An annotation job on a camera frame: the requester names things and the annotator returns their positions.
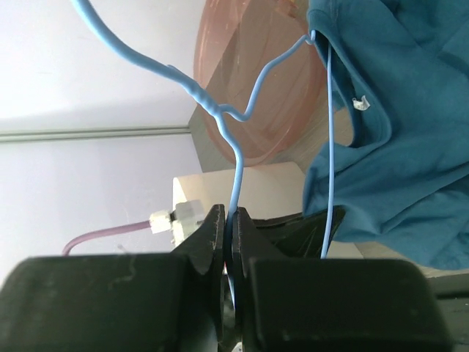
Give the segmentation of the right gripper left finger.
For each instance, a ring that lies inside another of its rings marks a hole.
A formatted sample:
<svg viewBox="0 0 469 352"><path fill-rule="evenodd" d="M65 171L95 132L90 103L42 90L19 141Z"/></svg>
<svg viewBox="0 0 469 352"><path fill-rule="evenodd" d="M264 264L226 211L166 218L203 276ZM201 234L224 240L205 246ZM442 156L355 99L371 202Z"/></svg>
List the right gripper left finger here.
<svg viewBox="0 0 469 352"><path fill-rule="evenodd" d="M1 289L3 351L216 351L225 211L169 253L33 257Z"/></svg>

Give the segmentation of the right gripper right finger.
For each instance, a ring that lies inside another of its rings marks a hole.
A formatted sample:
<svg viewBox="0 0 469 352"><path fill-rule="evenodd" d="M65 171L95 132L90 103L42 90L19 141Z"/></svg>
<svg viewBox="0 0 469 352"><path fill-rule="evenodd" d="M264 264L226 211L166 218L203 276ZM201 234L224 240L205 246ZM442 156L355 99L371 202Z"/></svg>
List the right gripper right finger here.
<svg viewBox="0 0 469 352"><path fill-rule="evenodd" d="M244 208L232 272L244 351L451 351L431 287L395 259L288 257Z"/></svg>

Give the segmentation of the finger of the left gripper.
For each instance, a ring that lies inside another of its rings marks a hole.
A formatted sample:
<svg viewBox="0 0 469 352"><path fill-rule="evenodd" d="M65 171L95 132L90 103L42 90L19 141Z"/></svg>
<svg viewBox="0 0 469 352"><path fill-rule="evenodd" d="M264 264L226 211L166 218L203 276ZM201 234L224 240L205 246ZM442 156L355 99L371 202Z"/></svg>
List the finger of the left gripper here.
<svg viewBox="0 0 469 352"><path fill-rule="evenodd" d="M327 210L310 216L296 213L274 219L254 219L254 225L286 256L320 258L327 215Z"/></svg>

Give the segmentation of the blue t shirt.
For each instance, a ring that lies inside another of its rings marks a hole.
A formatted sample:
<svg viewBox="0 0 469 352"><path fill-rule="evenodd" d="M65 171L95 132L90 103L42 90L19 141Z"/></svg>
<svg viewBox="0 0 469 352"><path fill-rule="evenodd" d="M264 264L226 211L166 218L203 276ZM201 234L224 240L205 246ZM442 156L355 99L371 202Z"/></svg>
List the blue t shirt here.
<svg viewBox="0 0 469 352"><path fill-rule="evenodd" d="M307 18L353 138L312 161L303 212L333 203L335 241L466 269L468 3L311 1Z"/></svg>

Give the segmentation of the pink translucent plastic tub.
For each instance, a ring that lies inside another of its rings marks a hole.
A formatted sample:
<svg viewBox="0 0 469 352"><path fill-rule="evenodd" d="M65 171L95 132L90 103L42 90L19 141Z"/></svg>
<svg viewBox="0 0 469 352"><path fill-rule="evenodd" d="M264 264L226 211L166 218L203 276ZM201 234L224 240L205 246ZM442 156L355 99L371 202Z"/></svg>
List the pink translucent plastic tub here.
<svg viewBox="0 0 469 352"><path fill-rule="evenodd" d="M224 121L245 165L292 146L312 120L325 68L306 43L307 1L205 1L193 77L216 103L248 114Z"/></svg>

